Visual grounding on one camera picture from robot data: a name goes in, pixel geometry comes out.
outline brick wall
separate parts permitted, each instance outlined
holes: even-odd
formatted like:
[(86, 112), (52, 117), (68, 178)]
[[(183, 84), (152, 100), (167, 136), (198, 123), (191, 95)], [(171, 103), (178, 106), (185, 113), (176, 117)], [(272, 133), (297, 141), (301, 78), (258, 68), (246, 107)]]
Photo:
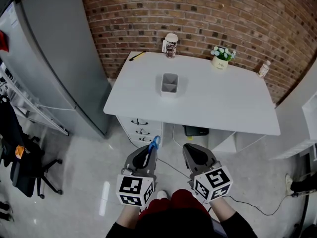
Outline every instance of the brick wall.
[(214, 45), (237, 51), (234, 65), (257, 70), (280, 102), (299, 83), (317, 49), (316, 0), (83, 0), (105, 73), (116, 78), (130, 51), (160, 52), (173, 32), (181, 55), (212, 59)]

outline red shorts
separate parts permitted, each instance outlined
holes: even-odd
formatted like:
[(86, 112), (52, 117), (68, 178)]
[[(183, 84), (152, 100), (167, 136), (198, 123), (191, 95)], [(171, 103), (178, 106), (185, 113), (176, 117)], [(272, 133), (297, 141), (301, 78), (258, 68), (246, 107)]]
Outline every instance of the red shorts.
[(149, 204), (149, 207), (139, 215), (139, 220), (147, 214), (162, 212), (168, 209), (185, 208), (198, 209), (209, 216), (208, 211), (196, 198), (193, 197), (192, 193), (185, 189), (179, 189), (178, 191), (174, 192), (170, 200), (167, 198), (154, 199)]

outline black sleeve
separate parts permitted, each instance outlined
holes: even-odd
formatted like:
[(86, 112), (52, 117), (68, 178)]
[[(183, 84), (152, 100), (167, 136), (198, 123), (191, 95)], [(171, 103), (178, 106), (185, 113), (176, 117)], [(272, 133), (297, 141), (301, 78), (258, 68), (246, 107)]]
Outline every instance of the black sleeve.
[(112, 237), (134, 237), (134, 229), (125, 228), (115, 222), (106, 236), (106, 238)]
[(230, 219), (221, 222), (228, 238), (248, 237), (257, 238), (249, 223), (239, 214), (235, 213)]

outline white lid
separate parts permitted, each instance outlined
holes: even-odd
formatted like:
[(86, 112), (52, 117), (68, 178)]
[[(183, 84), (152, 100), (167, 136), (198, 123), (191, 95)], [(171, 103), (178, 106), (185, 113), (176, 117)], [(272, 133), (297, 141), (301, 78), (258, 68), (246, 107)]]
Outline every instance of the white lid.
[(176, 34), (167, 34), (167, 36), (165, 37), (165, 39), (168, 42), (178, 42), (178, 37)]

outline desk organizer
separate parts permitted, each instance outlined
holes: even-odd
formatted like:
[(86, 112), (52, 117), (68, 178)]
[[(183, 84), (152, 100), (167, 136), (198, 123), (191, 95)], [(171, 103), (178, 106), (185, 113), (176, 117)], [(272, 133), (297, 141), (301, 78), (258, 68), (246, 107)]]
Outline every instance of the desk organizer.
[(162, 97), (175, 97), (178, 88), (178, 75), (173, 73), (164, 73), (160, 94)]

